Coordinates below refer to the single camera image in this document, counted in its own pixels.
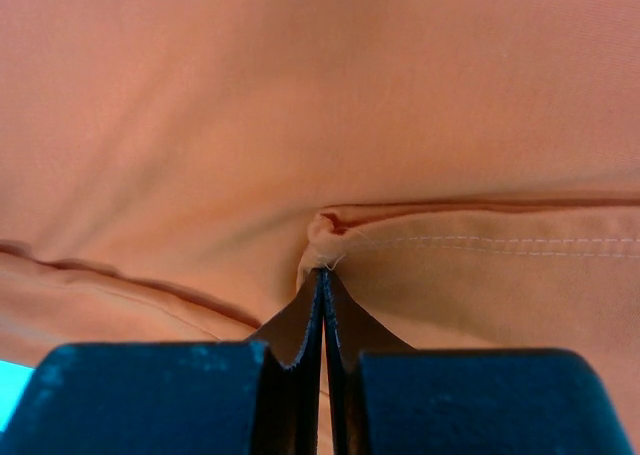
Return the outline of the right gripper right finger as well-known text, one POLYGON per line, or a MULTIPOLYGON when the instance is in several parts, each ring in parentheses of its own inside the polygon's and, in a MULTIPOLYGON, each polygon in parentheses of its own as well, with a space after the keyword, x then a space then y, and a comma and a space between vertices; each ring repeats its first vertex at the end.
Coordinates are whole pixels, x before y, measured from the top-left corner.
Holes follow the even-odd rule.
POLYGON ((629 454, 596 372, 555 348, 418 350, 322 275, 338 454, 629 454))

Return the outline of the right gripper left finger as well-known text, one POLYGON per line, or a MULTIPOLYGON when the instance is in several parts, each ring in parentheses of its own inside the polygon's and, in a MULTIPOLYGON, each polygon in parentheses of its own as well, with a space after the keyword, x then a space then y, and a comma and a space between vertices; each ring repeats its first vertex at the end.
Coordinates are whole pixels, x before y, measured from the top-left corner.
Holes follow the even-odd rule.
POLYGON ((5 454, 313 454, 323 279, 241 342, 83 343, 38 365, 5 454))

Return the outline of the orange t shirt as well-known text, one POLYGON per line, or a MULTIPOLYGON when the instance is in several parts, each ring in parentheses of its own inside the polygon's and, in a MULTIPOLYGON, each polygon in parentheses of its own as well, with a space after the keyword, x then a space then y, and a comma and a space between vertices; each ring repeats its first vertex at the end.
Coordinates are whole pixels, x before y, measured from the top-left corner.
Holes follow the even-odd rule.
POLYGON ((639 0, 1 0, 1 356, 242 339, 313 268, 553 346, 639 441, 639 0))

